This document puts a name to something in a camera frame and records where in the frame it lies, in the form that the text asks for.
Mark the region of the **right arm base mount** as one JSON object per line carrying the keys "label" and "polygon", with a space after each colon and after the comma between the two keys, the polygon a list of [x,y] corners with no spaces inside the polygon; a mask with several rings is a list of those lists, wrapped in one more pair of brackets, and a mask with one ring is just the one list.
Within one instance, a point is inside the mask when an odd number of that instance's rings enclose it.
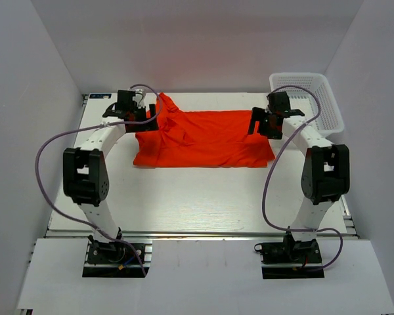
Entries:
{"label": "right arm base mount", "polygon": [[296,241],[291,234],[286,234],[281,242],[257,243],[253,248],[261,255],[261,273],[264,280],[324,277],[322,257],[316,239]]}

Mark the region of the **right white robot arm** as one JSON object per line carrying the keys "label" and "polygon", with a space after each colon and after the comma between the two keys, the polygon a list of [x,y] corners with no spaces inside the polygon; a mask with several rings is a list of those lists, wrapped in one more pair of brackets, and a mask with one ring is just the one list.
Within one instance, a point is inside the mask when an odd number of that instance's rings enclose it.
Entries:
{"label": "right white robot arm", "polygon": [[293,262],[307,254],[305,243],[312,242],[326,212],[350,187],[349,149],[344,144],[334,144],[323,137],[305,119],[299,109],[292,109],[285,91],[275,90],[267,95],[265,109],[254,107],[248,134],[258,133],[272,140],[285,138],[277,153],[266,181],[271,181],[273,171],[289,144],[294,144],[305,160],[301,172],[301,190],[304,198],[293,223],[282,228],[292,236],[283,245],[284,256]]}

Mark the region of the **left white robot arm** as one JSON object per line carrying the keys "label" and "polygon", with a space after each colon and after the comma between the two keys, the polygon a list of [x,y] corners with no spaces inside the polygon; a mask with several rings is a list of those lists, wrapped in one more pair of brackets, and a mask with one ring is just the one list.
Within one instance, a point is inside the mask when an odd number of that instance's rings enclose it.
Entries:
{"label": "left white robot arm", "polygon": [[105,109],[101,123],[87,140],[63,153],[63,192],[83,211],[94,240],[105,243],[103,254],[112,262],[125,256],[123,238],[106,202],[110,190],[106,156],[128,133],[158,130],[155,104],[146,105],[142,86],[119,90],[115,103]]}

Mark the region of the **orange t shirt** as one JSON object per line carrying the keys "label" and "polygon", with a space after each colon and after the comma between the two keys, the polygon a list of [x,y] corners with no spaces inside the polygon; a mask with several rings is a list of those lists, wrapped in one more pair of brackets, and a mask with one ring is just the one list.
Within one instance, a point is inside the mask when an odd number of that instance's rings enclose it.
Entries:
{"label": "orange t shirt", "polygon": [[249,110],[185,112],[160,93],[158,130],[137,133],[136,167],[266,167],[269,140],[248,134]]}

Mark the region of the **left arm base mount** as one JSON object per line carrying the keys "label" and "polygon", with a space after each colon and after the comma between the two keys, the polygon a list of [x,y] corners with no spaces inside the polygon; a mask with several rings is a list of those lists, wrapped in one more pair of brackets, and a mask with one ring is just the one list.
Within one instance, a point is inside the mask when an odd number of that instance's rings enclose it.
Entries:
{"label": "left arm base mount", "polygon": [[132,243],[132,246],[102,243],[89,236],[82,277],[145,278],[150,268],[151,246],[145,243]]}

